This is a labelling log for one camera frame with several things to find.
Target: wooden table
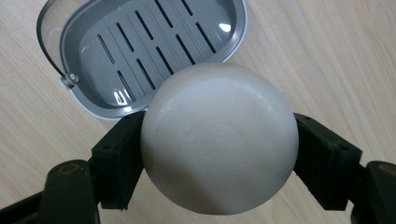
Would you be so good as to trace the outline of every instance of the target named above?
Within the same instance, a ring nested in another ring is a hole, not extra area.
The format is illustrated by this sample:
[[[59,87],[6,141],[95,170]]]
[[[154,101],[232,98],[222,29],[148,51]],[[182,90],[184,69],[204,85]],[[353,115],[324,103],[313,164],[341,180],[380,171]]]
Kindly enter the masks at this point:
[[[87,160],[114,125],[59,85],[36,40],[45,2],[0,0],[0,207],[42,190],[56,164]],[[231,62],[361,148],[361,164],[396,162],[396,1],[247,0],[247,7],[247,36]],[[202,216],[168,201],[143,173],[128,211],[100,212],[103,223],[349,223],[351,207],[323,211],[292,174],[254,210]]]

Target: gray soap dish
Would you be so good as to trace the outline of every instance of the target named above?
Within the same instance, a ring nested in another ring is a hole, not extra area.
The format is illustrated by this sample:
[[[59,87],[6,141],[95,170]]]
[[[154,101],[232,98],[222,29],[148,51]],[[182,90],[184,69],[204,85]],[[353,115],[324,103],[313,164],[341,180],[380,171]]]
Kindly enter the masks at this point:
[[[244,0],[49,0],[37,21],[63,84],[107,119],[147,108],[185,67],[228,60],[246,29]]]

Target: wooden surface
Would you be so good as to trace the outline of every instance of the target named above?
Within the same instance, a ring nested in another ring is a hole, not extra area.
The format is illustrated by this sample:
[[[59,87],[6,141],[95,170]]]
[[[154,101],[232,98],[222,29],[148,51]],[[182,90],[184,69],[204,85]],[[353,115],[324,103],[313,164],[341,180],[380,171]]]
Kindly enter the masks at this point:
[[[113,123],[79,107],[38,46],[45,0],[0,0],[0,207],[43,189],[56,164],[87,160]],[[247,0],[248,32],[231,59],[267,78],[295,112],[396,162],[396,1]],[[128,211],[103,223],[349,223],[324,212],[298,177],[264,205],[230,217],[174,205],[142,174]]]

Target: wood grain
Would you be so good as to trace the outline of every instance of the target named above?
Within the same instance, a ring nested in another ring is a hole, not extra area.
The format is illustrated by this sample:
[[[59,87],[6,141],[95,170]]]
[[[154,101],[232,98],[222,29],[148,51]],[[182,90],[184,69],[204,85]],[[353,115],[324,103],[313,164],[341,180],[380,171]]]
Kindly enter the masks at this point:
[[[0,207],[43,189],[56,164],[88,159],[114,125],[58,83],[35,23],[45,0],[0,0]],[[396,1],[247,0],[248,32],[231,59],[280,89],[294,111],[363,150],[362,164],[396,162]],[[325,212],[296,175],[268,203],[229,217],[169,202],[143,174],[128,211],[103,223],[349,223]]]

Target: soap bar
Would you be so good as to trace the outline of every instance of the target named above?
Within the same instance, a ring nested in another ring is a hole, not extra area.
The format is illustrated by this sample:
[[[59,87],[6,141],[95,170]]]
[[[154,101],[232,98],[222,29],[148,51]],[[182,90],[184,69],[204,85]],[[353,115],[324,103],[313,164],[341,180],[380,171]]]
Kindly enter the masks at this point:
[[[154,185],[193,212],[231,215],[272,198],[298,153],[295,118],[263,77],[205,63],[168,78],[144,118],[141,152]]]

